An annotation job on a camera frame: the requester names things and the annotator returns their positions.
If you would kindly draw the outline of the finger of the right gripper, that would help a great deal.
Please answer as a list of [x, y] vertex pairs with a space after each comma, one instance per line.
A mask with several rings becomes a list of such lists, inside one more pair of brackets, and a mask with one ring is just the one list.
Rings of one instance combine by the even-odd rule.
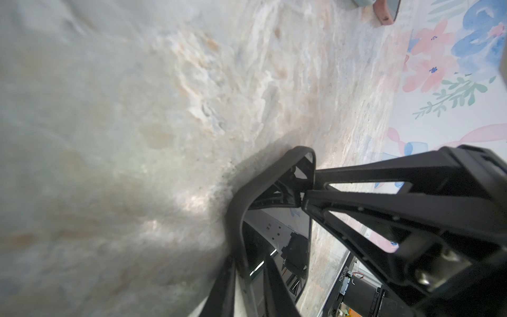
[[[303, 209], [396, 293], [450, 293], [506, 278], [506, 215], [483, 198], [310, 191]], [[393, 253], [338, 218], [401, 231]]]
[[366, 165], [316, 171], [315, 198], [339, 194], [332, 184], [403, 182], [402, 194], [505, 198], [506, 162], [493, 151], [460, 145]]

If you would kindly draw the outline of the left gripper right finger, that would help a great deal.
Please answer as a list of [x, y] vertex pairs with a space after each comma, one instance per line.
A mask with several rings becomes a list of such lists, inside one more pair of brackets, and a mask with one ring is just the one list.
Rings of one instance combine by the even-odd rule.
[[264, 299], [267, 317], [301, 317], [271, 257], [265, 259]]

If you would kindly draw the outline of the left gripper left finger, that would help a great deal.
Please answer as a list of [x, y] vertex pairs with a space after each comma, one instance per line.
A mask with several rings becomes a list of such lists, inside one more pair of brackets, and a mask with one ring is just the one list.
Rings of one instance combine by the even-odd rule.
[[235, 260], [224, 261], [199, 317], [233, 317], [236, 287]]

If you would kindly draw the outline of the black phone case with camera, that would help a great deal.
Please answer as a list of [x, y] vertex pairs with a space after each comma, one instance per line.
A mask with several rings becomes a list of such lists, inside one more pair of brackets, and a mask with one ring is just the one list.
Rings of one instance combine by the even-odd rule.
[[226, 213], [248, 316], [299, 316], [308, 281], [312, 220], [303, 210], [315, 182], [316, 158], [298, 146], [245, 184]]

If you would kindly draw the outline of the pink phone case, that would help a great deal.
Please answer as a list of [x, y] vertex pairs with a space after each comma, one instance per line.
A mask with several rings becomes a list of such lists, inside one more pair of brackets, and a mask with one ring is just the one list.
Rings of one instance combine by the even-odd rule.
[[373, 9], [382, 25], [393, 25], [400, 10], [401, 0], [376, 0]]

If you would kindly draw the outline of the light blue phone case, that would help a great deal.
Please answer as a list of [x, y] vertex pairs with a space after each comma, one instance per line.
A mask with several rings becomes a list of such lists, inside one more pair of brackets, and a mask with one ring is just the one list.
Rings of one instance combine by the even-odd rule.
[[369, 7], [373, 6], [376, 0], [353, 0], [358, 7]]

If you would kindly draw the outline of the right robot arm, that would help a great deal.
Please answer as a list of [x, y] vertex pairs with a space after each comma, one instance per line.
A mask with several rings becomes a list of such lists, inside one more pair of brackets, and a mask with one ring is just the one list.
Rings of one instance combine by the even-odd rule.
[[506, 162], [461, 145], [317, 170], [302, 203], [380, 282], [350, 274], [323, 315], [506, 315]]

